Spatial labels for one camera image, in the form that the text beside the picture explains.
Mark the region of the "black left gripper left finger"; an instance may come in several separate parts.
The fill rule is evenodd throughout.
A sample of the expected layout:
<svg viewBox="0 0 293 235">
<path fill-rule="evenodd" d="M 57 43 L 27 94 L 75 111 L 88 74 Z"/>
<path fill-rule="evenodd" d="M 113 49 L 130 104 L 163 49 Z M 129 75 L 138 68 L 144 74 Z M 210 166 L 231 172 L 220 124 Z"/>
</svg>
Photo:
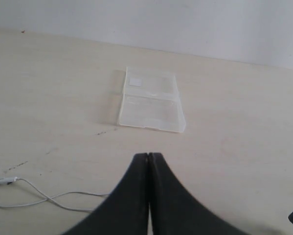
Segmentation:
<svg viewBox="0 0 293 235">
<path fill-rule="evenodd" d="M 135 154 L 111 194 L 65 235 L 146 235 L 148 233 L 148 154 Z"/>
</svg>

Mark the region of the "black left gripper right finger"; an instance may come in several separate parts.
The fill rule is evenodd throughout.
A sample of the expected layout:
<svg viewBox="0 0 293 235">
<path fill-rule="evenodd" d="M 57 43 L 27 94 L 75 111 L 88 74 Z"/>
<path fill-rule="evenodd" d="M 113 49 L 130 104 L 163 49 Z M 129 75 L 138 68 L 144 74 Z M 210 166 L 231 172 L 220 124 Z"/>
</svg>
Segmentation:
<svg viewBox="0 0 293 235">
<path fill-rule="evenodd" d="M 161 153 L 149 154 L 149 175 L 153 234 L 245 234 L 197 201 L 177 179 Z"/>
</svg>

